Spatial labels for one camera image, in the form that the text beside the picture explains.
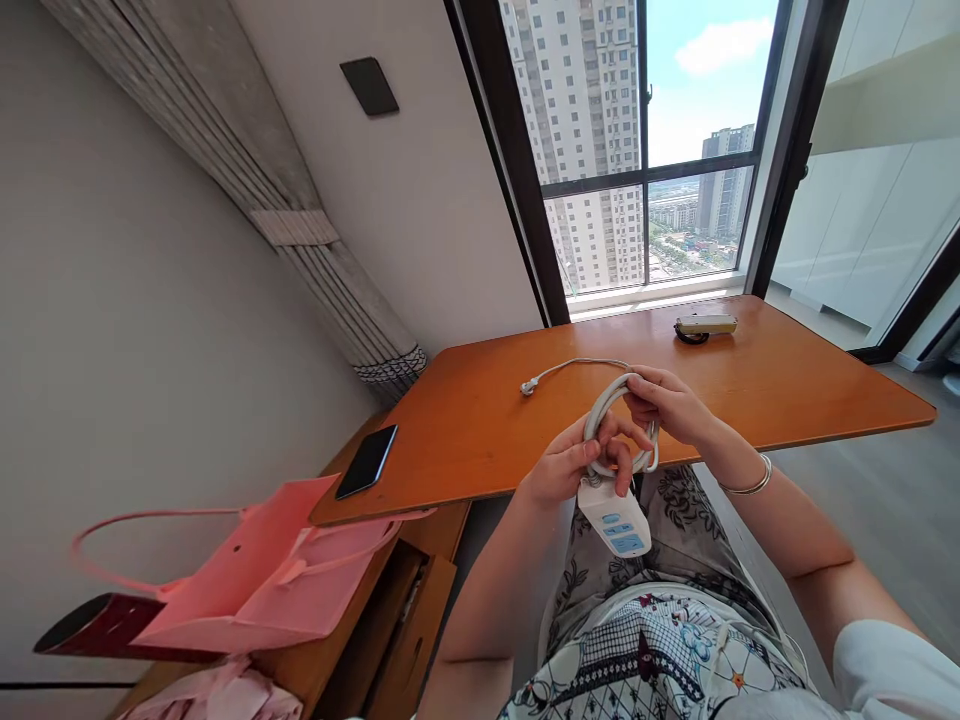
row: patterned shirt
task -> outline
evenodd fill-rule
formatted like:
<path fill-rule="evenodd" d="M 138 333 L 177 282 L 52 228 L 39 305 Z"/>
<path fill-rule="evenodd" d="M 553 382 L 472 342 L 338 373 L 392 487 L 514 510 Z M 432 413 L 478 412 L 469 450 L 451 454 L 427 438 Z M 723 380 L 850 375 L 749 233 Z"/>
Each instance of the patterned shirt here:
<path fill-rule="evenodd" d="M 804 688 L 780 643 L 709 595 L 673 583 L 618 593 L 501 712 L 504 718 L 699 718 L 728 698 Z"/>

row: bag handle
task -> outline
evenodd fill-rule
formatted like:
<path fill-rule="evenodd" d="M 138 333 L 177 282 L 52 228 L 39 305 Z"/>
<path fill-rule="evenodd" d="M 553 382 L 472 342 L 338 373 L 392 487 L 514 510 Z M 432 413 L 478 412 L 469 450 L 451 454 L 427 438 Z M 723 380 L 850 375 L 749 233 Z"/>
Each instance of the bag handle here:
<path fill-rule="evenodd" d="M 419 520 L 420 518 L 425 518 L 428 515 L 432 515 L 437 511 L 436 508 L 428 508 L 426 510 L 416 510 L 410 513 L 404 513 L 403 515 L 394 515 L 389 518 L 376 518 L 374 520 L 364 521 L 362 523 L 351 523 L 349 525 L 340 525 L 338 527 L 329 528 L 326 534 L 333 535 L 342 530 L 355 530 L 358 525 L 369 525 L 373 523 L 383 522 L 385 519 L 389 520 L 390 526 L 387 528 L 387 531 L 383 534 L 379 540 L 377 540 L 373 545 L 363 550 L 358 550 L 355 553 L 350 555 L 345 555 L 343 557 L 336 558 L 334 560 L 327 560 L 326 562 L 317 563 L 316 565 L 307 565 L 307 561 L 303 559 L 295 560 L 283 576 L 277 581 L 278 585 L 287 585 L 293 580 L 297 579 L 301 575 L 319 575 L 321 573 L 329 572 L 330 570 L 336 570 L 339 567 L 344 565 L 349 565 L 352 562 L 356 562 L 367 555 L 373 555 L 380 548 L 384 547 L 387 543 L 393 540 L 393 537 L 400 532 L 400 526 L 403 525 L 404 520 Z"/>
<path fill-rule="evenodd" d="M 151 510 L 148 512 L 139 512 L 139 513 L 128 513 L 127 515 L 117 515 L 116 517 L 109 518 L 103 522 L 98 522 L 96 525 L 88 527 L 83 532 L 79 533 L 70 544 L 70 554 L 73 557 L 74 562 L 76 562 L 84 571 L 88 574 L 100 578 L 101 580 L 106 580 L 107 582 L 113 583 L 115 585 L 120 585 L 121 587 L 130 588 L 131 590 L 139 590 L 140 592 L 145 592 L 150 595 L 153 595 L 160 600 L 161 602 L 166 602 L 170 593 L 184 581 L 185 578 L 180 580 L 173 580 L 172 582 L 166 583 L 164 585 L 151 585 L 150 583 L 140 582 L 138 580 L 131 580 L 128 577 L 123 575 L 118 575 L 116 573 L 110 572 L 109 570 L 100 567 L 92 560 L 88 559 L 82 550 L 83 541 L 88 537 L 93 535 L 97 530 L 107 527 L 108 525 L 113 525 L 118 522 L 126 522 L 127 520 L 138 520 L 140 518 L 146 517 L 183 517 L 190 515 L 234 515 L 238 514 L 241 518 L 244 517 L 252 508 L 213 508 L 210 510 Z"/>

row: bangle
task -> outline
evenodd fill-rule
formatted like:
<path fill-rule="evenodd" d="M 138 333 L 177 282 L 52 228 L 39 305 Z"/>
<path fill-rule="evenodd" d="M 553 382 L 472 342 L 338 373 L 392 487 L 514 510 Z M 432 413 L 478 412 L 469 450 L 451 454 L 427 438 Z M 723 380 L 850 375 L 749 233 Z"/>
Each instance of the bangle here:
<path fill-rule="evenodd" d="M 763 460 L 763 466 L 766 468 L 765 472 L 763 473 L 763 480 L 758 482 L 752 488 L 747 488 L 746 490 L 734 490 L 733 488 L 728 488 L 726 485 L 720 485 L 720 489 L 722 489 L 728 495 L 755 495 L 763 490 L 767 486 L 767 483 L 770 482 L 770 477 L 773 475 L 773 463 L 770 462 L 770 458 L 763 453 L 760 453 L 760 459 Z"/>

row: hand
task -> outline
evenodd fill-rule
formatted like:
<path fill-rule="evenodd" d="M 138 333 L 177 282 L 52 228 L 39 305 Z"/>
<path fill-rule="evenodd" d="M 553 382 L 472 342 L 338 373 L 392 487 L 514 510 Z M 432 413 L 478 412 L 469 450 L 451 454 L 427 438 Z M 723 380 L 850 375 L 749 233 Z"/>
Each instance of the hand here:
<path fill-rule="evenodd" d="M 638 425 L 653 420 L 685 445 L 698 446 L 720 425 L 703 401 L 676 375 L 666 370 L 633 365 L 630 369 L 643 379 L 632 377 L 623 399 Z"/>
<path fill-rule="evenodd" d="M 577 494 L 584 468 L 599 459 L 605 467 L 616 462 L 616 491 L 620 497 L 626 497 L 633 478 L 633 456 L 630 447 L 616 437 L 626 435 L 641 450 L 652 450 L 653 443 L 643 430 L 609 410 L 600 421 L 596 439 L 585 443 L 583 428 L 586 423 L 587 416 L 584 415 L 557 435 L 520 483 L 518 491 L 526 493 L 541 507 L 555 507 Z"/>

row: gray curtain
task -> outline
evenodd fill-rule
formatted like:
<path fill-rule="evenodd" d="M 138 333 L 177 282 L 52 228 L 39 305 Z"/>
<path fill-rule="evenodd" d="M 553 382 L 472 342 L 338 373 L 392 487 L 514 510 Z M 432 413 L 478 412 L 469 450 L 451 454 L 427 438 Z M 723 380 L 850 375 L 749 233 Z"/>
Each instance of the gray curtain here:
<path fill-rule="evenodd" d="M 42 2 L 291 264 L 361 380 L 399 400 L 426 356 L 324 213 L 229 0 Z"/>

